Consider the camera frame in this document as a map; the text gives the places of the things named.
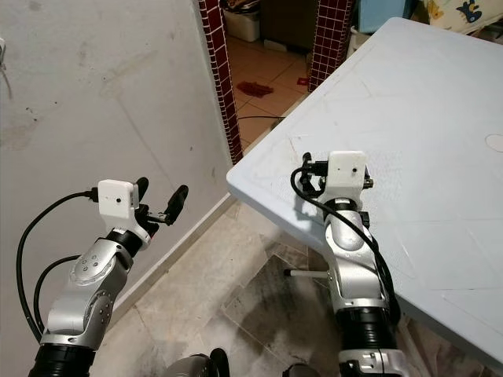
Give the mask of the red floor cloth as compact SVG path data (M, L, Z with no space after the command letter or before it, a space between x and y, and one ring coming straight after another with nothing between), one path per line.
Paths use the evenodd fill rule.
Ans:
M236 90L238 93L242 93L245 96L263 98L274 93L274 88L267 85L259 85L257 82L248 82L248 80L241 80L236 85Z

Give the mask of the pale blue plastic table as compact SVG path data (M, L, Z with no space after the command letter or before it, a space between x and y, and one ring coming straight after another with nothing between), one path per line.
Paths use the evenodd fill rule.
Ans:
M408 317L503 376L503 46L392 18L227 173L242 203L324 247L292 170L362 151L362 192Z

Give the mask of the white plastic stool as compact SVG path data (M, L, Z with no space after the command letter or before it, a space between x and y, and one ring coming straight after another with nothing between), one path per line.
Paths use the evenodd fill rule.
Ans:
M356 27L350 27L346 57L351 57L353 53L356 53L368 39L370 39L370 35L361 33Z

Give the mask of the grey left robot leg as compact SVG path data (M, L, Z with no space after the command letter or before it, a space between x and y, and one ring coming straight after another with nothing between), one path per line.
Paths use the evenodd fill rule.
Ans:
M162 377L230 377L229 356L222 348L193 354L168 366Z

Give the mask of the dark wooden cabinet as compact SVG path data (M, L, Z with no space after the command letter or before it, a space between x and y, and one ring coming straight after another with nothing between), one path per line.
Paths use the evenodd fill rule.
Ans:
M319 0L259 0L261 36L297 53L314 46Z

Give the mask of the white plastic bucket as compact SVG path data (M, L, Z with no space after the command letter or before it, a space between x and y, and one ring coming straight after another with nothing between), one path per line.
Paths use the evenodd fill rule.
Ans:
M228 35L248 42L261 39L261 7L258 3L238 7L223 5L222 15Z

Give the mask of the blue plastic box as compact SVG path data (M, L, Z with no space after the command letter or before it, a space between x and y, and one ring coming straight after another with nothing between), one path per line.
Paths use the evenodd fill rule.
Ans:
M409 18L414 0L357 0L356 30L373 35L391 18Z

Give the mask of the cartoon print cloth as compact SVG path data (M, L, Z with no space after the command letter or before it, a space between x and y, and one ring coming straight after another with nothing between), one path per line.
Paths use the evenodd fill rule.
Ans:
M418 22L470 35L503 19L503 0L417 0Z

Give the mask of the red tiled wall pillar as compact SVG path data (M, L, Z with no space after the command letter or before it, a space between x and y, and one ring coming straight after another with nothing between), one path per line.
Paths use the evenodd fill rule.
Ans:
M347 57L356 0L318 0L308 90L316 90Z
M241 161L242 146L238 126L236 98L233 95L233 80L226 46L226 23L224 23L222 0L196 0L196 6L204 29L208 60L215 83L217 104L231 163Z

